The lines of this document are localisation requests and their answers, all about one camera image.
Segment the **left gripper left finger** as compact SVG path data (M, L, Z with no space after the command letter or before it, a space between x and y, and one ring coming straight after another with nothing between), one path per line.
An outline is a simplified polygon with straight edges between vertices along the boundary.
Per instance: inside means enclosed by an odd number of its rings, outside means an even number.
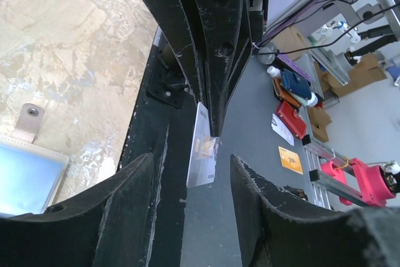
M42 214L1 219L1 266L144 266L153 156Z

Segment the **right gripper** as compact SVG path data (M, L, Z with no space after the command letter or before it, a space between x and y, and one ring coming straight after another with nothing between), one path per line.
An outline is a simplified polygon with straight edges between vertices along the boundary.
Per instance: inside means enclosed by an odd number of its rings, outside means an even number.
M203 101L204 93L195 40L205 43L210 132L213 137L220 137L228 102L236 85L237 60L249 39L257 43L263 38L269 0L143 2L161 28L197 102ZM242 25L244 16L248 25Z

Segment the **blue credit cards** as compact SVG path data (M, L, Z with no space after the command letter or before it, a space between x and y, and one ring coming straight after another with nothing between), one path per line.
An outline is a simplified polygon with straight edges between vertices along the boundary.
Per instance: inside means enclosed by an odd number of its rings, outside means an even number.
M1 143L1 216L41 214L51 205L69 157L24 143Z

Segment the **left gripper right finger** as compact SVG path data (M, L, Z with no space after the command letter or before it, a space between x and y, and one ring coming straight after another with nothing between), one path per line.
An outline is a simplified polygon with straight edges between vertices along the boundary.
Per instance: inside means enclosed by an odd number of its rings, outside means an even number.
M399 266L399 208L331 211L234 154L230 177L243 266Z

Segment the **beige leather card holder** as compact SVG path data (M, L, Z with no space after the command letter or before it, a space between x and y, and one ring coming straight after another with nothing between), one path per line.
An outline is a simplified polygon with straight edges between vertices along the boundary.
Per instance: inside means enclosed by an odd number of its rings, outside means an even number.
M1 217L41 214L52 205L69 163L65 154L34 144L43 108L25 103L10 136L1 136Z

